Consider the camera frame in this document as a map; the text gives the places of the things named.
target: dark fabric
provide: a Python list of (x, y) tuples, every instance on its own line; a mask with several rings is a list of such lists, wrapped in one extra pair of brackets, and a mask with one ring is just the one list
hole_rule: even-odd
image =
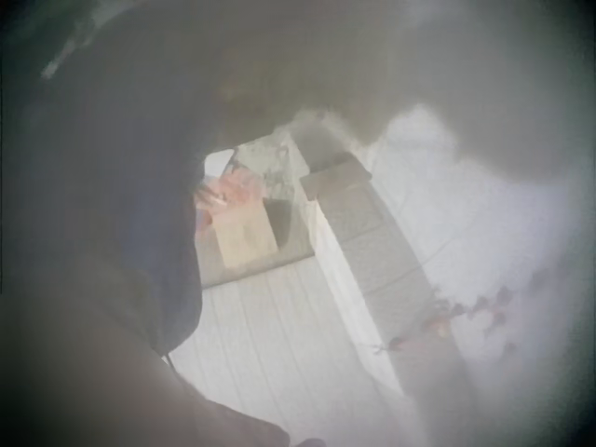
[[(86, 289), (69, 278), (73, 266), (89, 258), (110, 264), (142, 284), (119, 299), (141, 295), (156, 305), (142, 333), (161, 355), (192, 333), (201, 312), (193, 189), (216, 116), (187, 44), (194, 30), (171, 4), (125, 13), (49, 82), (20, 86), (8, 101), (14, 127), (3, 169), (12, 275), (26, 282), (32, 271), (57, 272), (52, 277), (76, 282), (62, 286), (83, 299), (98, 295), (97, 281)], [(10, 85), (25, 75), (7, 74)]]

